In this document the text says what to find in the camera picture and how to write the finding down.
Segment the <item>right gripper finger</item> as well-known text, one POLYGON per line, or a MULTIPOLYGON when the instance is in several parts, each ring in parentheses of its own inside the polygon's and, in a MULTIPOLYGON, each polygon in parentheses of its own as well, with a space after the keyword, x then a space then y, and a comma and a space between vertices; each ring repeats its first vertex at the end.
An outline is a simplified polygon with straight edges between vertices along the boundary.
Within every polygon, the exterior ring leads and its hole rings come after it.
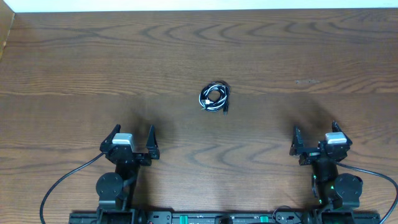
POLYGON ((337 133, 337 132, 343 133, 343 135, 344 135, 345 138, 346 138, 346 143, 347 143, 347 144, 349 144, 349 145, 352 145, 352 144, 353 144, 352 140, 342 131, 342 129, 340 128, 340 126, 338 125, 338 123, 337 123, 336 121, 333 121, 333 122, 332 122, 331 128, 332 128, 332 131, 333 131, 334 133, 337 133))
POLYGON ((294 126, 293 139, 292 139, 292 144, 290 147, 289 154, 291 156, 300 155, 302 153, 303 149, 304 149, 304 143, 303 143, 301 131, 298 126, 294 126))

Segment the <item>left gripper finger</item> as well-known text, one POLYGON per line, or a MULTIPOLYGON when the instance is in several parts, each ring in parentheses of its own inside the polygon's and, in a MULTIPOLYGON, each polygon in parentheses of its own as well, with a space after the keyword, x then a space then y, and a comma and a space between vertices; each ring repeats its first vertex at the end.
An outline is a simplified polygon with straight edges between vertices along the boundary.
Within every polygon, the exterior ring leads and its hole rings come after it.
POLYGON ((110 132, 110 134, 104 139, 104 141, 100 144, 100 151, 109 151, 113 148, 113 138, 117 133, 120 133, 121 125, 117 124, 110 132))
POLYGON ((160 151, 159 151, 159 146, 158 146, 156 136, 155 136, 155 126, 154 125, 150 126, 149 136, 148 136, 147 143, 146 143, 146 148, 148 150, 148 153, 149 153, 151 159, 156 159, 156 160, 160 159, 160 151))

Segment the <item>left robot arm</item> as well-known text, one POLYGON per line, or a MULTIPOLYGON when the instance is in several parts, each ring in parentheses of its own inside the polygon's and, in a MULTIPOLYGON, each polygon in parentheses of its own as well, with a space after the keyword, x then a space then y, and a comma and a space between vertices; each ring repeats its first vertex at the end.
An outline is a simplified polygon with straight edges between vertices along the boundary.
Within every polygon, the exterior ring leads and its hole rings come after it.
POLYGON ((134 152, 134 137, 121 133, 121 126, 115 125, 100 145, 100 151, 113 163, 114 172, 103 174, 96 183, 99 196, 97 223, 148 223, 147 212, 133 208, 132 200, 137 184, 139 169, 150 166, 160 159, 155 136, 155 127, 149 129, 147 152, 134 152))

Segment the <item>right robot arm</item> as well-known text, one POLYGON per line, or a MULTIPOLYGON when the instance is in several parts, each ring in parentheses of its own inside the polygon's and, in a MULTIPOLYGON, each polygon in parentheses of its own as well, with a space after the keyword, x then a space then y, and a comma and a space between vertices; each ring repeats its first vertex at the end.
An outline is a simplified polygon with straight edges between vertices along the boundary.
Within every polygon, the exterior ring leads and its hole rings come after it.
POLYGON ((316 147, 306 147, 298 126, 293 128, 289 154, 299 156, 301 166, 312 167, 312 190, 320 206, 304 212, 302 223, 354 223, 353 210, 360 205, 363 181, 338 172, 337 163, 348 156, 351 139, 332 122, 331 132, 316 147))

